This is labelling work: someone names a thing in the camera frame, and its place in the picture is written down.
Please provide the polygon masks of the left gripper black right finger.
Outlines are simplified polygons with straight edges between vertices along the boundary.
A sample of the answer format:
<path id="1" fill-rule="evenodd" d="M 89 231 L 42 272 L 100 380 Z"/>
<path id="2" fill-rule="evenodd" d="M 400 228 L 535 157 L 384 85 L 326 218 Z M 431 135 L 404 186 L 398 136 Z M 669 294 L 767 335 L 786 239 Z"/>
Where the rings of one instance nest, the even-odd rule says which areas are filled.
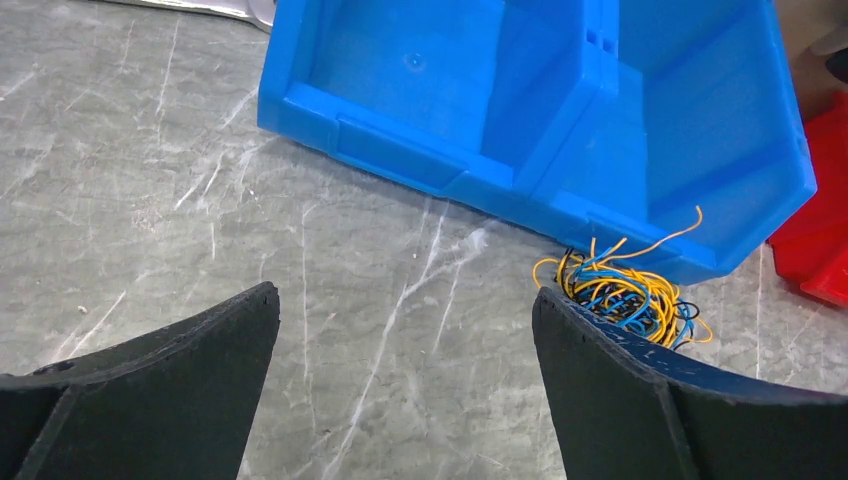
<path id="1" fill-rule="evenodd" d="M 532 327 L 571 479 L 843 479 L 847 399 L 738 375 L 549 288 Z"/>

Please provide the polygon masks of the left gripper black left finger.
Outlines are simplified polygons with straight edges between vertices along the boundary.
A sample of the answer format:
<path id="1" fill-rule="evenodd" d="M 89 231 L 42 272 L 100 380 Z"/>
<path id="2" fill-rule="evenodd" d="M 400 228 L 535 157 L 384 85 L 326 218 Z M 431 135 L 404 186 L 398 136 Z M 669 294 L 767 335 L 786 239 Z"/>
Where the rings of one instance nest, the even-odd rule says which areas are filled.
<path id="1" fill-rule="evenodd" d="M 280 326 L 260 283 L 192 317 L 1 378 L 5 479 L 234 479 Z"/>

